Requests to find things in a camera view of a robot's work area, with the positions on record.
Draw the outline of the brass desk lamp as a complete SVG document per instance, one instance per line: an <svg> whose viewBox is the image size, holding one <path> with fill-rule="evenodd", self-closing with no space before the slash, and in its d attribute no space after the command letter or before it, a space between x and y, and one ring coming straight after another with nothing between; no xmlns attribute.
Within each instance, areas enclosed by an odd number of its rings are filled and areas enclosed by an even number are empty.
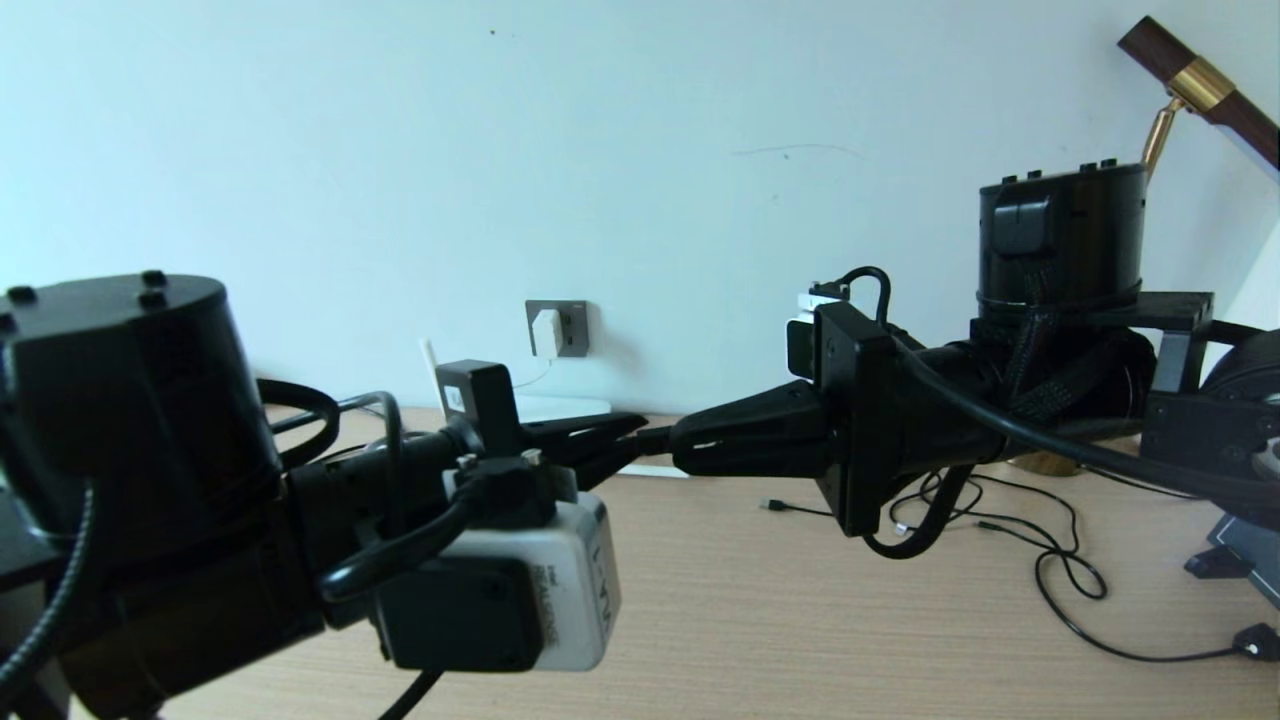
<svg viewBox="0 0 1280 720"><path fill-rule="evenodd" d="M1014 387L998 401L1004 451L1046 450L1188 495L1280 495L1280 323L1217 319L1211 292L1148 292L1147 192L1176 118L1201 117L1280 190L1280 124L1204 56L1144 17L1119 47L1167 104L1140 159L1010 176L980 191L980 350Z"/></svg>

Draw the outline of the grey wall socket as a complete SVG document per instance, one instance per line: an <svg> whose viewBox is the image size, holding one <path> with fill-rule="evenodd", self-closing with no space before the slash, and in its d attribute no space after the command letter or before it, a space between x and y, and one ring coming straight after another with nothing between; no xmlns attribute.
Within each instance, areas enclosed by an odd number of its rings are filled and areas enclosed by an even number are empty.
<svg viewBox="0 0 1280 720"><path fill-rule="evenodd" d="M532 337L530 325L538 311L544 307L558 309L561 313L561 319L563 322L564 347L562 348L561 355L557 359L586 357L590 348L588 304L585 301L567 301L567 300L525 301L527 333L532 356L536 357L532 351Z"/></svg>

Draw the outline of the dark framed panel on stand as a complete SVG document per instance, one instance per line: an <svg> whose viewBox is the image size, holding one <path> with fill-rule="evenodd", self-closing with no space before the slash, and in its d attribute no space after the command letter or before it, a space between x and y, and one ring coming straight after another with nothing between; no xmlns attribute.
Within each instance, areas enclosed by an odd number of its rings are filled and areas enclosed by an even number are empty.
<svg viewBox="0 0 1280 720"><path fill-rule="evenodd" d="M1201 580L1248 580L1280 611L1280 532L1224 514L1207 541L1207 550L1185 561L1185 571Z"/></svg>

